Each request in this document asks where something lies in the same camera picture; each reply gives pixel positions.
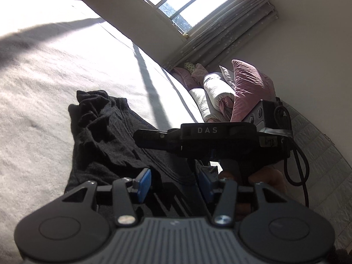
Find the person's right hand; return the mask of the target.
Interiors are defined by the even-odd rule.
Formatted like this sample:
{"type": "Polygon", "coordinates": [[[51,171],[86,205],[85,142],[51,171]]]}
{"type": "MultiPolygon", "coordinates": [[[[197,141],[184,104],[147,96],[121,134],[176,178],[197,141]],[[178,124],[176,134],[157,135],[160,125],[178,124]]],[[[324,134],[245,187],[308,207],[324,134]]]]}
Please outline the person's right hand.
{"type": "Polygon", "coordinates": [[[279,170],[274,169],[274,167],[264,167],[246,179],[242,177],[237,177],[234,173],[231,173],[229,170],[222,170],[218,175],[218,177],[220,179],[234,180],[239,185],[263,182],[263,183],[266,183],[267,185],[270,185],[271,187],[280,191],[283,194],[287,193],[283,174],[279,170]]]}

